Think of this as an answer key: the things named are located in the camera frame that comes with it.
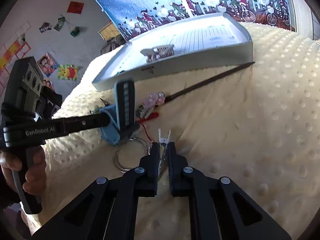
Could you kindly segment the person's left hand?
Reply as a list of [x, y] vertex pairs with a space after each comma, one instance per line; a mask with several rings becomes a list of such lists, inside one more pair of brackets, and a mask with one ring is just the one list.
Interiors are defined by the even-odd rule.
[[[25, 174], [26, 182], [23, 189], [26, 193], [34, 196], [43, 194], [46, 188], [46, 160], [41, 146], [33, 148], [33, 165]], [[7, 185], [14, 190], [16, 187], [12, 177], [12, 171], [20, 171], [22, 163], [16, 156], [1, 150], [1, 169]]]

